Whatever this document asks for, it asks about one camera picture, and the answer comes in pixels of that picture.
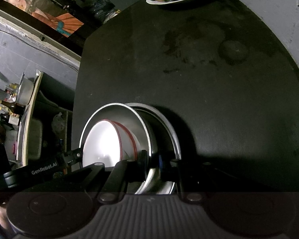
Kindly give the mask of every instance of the black table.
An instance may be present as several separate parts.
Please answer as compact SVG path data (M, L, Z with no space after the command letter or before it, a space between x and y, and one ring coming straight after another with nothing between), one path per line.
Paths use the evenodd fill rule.
M111 102L157 107L182 156L281 190L299 190L299 69L238 0L153 6L141 0L86 41L72 148Z

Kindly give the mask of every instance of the poster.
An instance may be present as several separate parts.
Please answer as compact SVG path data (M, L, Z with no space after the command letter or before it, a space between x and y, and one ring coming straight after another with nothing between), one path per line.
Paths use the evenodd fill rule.
M64 36L70 36L83 22L67 13L51 0L5 0L27 12Z

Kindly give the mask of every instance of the metal pot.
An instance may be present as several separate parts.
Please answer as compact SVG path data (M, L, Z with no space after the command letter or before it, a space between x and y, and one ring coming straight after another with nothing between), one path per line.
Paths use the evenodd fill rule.
M20 83L16 103L19 103L21 105L28 105L32 96L33 88L34 84L32 83L32 81L24 78L23 76Z
M181 159L181 151L176 132L168 121L168 119L157 109L146 104L141 103L128 103L142 119L152 127L153 133L156 138L158 155L161 160L169 163L171 159ZM136 194L143 193L156 193L156 194L170 194L175 188L173 182L162 182L160 179L161 166L159 161L156 166L150 168L147 179Z
M159 157L165 161L181 159L177 135L171 123L157 109L138 103L111 103L95 111L88 119L81 134L79 147L84 146L90 129L100 120L109 119L124 125L138 139L142 150L148 152L149 169L146 180L135 194L170 194L173 182L160 180Z

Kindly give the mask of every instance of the brown bottle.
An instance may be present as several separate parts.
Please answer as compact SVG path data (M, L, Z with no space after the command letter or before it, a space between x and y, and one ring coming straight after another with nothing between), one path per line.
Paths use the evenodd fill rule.
M25 112L26 107L18 104L18 103L11 103L11 102L6 102L6 101L2 101L0 100L0 104L8 107L14 114L18 114L18 115L23 115Z

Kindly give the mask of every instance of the screw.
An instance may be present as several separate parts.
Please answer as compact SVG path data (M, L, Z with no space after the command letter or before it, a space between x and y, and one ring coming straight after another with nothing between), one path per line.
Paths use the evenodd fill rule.
M113 193L106 192L100 195L100 200L105 202L113 201L114 199L115 199L115 195Z
M197 202L197 201L200 201L200 200L202 200L202 195L201 194L199 194L199 193L189 193L188 195L187 195L187 199L189 200L189 201L191 201L191 202Z

